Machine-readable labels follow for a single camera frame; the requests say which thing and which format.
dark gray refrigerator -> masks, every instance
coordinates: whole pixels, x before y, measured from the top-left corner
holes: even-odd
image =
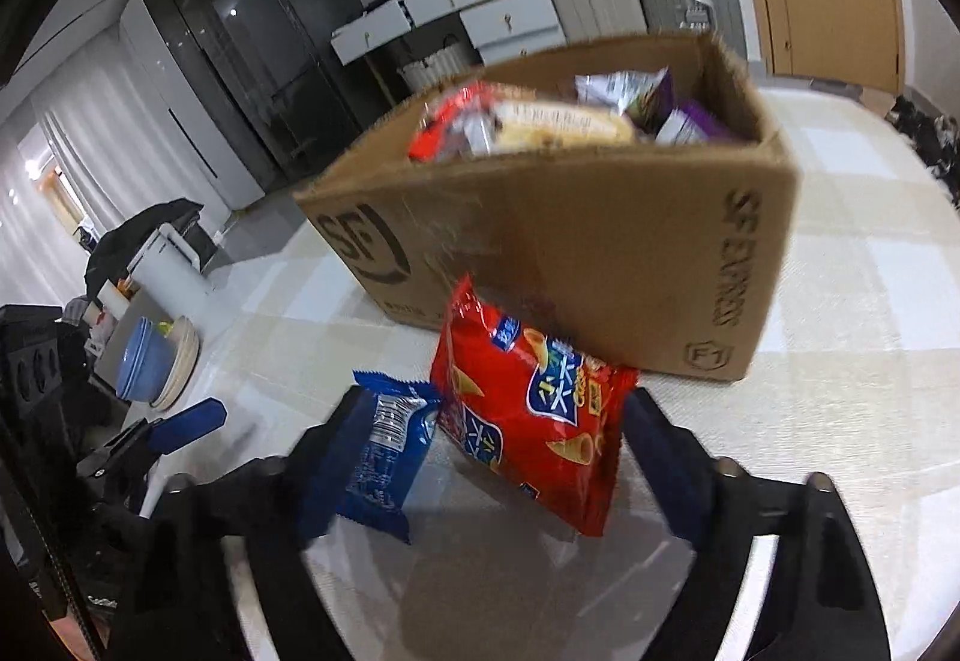
[[[214,0],[261,94],[311,171],[322,170],[390,106],[364,63],[341,65],[330,46],[359,17],[360,0]]]

tablecloth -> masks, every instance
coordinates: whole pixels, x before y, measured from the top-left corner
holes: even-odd
[[[832,475],[874,572],[894,658],[914,661],[960,602],[960,220],[880,118],[829,95],[763,94],[805,178],[750,374],[739,383],[648,374],[644,383],[714,455],[760,477]],[[383,316],[308,224],[280,255],[214,280],[235,306],[232,324],[206,334],[172,411],[214,395],[229,419],[162,460],[148,506],[168,474],[214,479],[289,450],[329,415],[354,368],[425,377],[436,345],[433,333]],[[594,540],[438,434],[407,503],[412,546],[338,519],[305,556],[355,657],[637,661],[692,554],[669,536],[623,452],[608,530]],[[227,547],[248,641],[268,661],[275,653],[242,547]],[[761,574],[743,600],[762,593]],[[721,657],[742,657],[751,626],[738,618]]]

blue bowl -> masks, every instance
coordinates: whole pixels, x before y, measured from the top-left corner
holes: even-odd
[[[157,326],[141,317],[124,350],[117,377],[117,397],[152,404],[162,393],[174,359],[176,347],[164,338]]]

curtain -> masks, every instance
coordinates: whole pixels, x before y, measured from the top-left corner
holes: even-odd
[[[91,39],[31,95],[56,161],[102,233],[147,207],[189,198],[214,234],[229,207],[117,26]]]
[[[62,307],[85,293],[89,256],[27,176],[11,124],[0,127],[0,306]]]

open cardboard box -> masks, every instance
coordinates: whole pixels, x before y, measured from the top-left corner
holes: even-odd
[[[418,95],[296,195],[383,311],[438,329],[457,279],[611,362],[742,378],[766,321],[799,172],[746,67],[711,36],[604,39],[479,71],[548,94],[669,65],[745,145],[558,149],[413,164]]]

